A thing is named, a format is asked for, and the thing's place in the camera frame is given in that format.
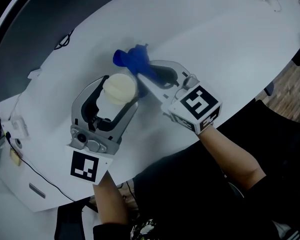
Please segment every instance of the white table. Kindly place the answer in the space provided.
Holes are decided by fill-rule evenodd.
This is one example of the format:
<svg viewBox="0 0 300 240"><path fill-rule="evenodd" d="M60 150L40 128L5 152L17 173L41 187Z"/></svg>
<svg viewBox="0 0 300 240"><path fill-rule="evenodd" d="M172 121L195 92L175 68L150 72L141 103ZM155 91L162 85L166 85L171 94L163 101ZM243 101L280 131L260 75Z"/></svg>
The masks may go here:
<svg viewBox="0 0 300 240"><path fill-rule="evenodd" d="M82 224L85 239L93 239L93 227L100 224L99 216L83 208ZM57 225L58 209L32 212L0 180L0 240L52 240Z"/></svg>
<svg viewBox="0 0 300 240"><path fill-rule="evenodd" d="M51 53L42 74L20 97L15 113L30 134L22 140L21 152L71 198L91 196L91 184L70 177L64 166L71 159L64 152L71 141L71 106L89 83L120 70L112 63L117 49L136 44L149 44L151 60L176 61L209 82L223 101L215 122L219 126L266 87L300 48L300 5L278 1L280 12L275 12L280 9L275 1L261 0L111 1L74 30L67 47ZM163 116L149 95L140 100L109 171L120 184L196 141L194 133ZM0 177L17 197L32 202L33 211L69 202L51 186L43 187L44 203L24 196L28 181L40 179L24 166L13 166L3 152Z"/></svg>

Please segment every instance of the floor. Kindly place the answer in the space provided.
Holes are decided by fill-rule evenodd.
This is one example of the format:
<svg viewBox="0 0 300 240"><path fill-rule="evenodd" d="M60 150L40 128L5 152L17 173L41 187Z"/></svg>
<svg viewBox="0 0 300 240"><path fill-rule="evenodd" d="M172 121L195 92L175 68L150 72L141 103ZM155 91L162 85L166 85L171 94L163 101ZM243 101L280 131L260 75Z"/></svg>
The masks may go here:
<svg viewBox="0 0 300 240"><path fill-rule="evenodd" d="M262 100L271 110L283 117L300 123L300 66L296 66L291 61L273 80L273 83L274 91L272 95L267 96L266 92L261 90L256 100ZM134 193L133 180L129 180L128 184L132 193ZM122 186L118 186L118 188L120 188L119 190L129 210L137 216L138 206L129 191L127 183L125 182Z"/></svg>

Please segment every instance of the forearm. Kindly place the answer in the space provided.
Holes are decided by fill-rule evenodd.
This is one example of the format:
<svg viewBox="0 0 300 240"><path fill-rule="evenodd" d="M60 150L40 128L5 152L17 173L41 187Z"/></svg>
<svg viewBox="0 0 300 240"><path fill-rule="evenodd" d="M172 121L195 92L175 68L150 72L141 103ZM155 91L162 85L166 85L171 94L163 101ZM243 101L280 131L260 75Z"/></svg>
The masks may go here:
<svg viewBox="0 0 300 240"><path fill-rule="evenodd" d="M244 189L250 189L266 176L250 153L233 143L213 126L209 126L198 137L225 175Z"/></svg>
<svg viewBox="0 0 300 240"><path fill-rule="evenodd" d="M126 203L107 171L99 185L93 185L96 206L103 224L129 223Z"/></svg>

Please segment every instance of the blue object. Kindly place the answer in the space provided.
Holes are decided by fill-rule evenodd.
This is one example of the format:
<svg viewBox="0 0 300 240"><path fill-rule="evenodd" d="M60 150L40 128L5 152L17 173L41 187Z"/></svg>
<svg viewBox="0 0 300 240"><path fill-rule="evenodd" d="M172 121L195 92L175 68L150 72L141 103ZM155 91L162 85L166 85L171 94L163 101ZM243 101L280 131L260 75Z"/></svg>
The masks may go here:
<svg viewBox="0 0 300 240"><path fill-rule="evenodd" d="M161 82L156 72L149 65L147 44L137 44L134 48L131 48L128 53L123 50L116 50L113 55L113 63L119 67L127 67L134 76L142 74L158 83ZM138 78L137 85L139 98L146 96L149 91Z"/></svg>

